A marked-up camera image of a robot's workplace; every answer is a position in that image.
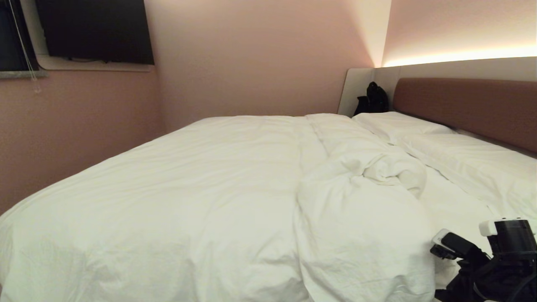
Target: headboard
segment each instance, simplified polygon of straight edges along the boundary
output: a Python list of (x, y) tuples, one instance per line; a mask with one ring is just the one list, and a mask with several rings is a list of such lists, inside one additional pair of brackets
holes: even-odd
[(537, 82), (402, 78), (394, 110), (537, 153)]

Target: black backpack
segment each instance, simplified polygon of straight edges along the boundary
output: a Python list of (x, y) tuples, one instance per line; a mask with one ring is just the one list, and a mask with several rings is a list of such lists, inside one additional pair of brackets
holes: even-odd
[(375, 82), (371, 82), (367, 87), (367, 96), (358, 97), (358, 107), (354, 115), (358, 113), (380, 113), (388, 112), (388, 95)]

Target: white duvet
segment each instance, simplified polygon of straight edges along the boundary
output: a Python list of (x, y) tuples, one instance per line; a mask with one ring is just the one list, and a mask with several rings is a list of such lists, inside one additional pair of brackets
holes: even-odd
[(404, 155), (331, 114), (200, 121), (2, 215), (0, 301), (430, 301)]

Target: television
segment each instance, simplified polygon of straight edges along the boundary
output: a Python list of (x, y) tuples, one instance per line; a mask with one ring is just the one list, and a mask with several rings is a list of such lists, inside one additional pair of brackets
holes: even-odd
[(50, 56), (154, 64), (143, 0), (35, 0)]

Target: pillow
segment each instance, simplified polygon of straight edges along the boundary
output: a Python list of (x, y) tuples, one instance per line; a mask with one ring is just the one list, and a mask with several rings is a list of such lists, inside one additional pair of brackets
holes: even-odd
[(378, 135), (382, 140), (396, 145), (408, 134), (455, 133), (446, 126), (406, 116), (399, 112), (360, 113), (352, 118), (360, 126)]
[(504, 217), (537, 219), (537, 160), (462, 134), (407, 135), (399, 146)]

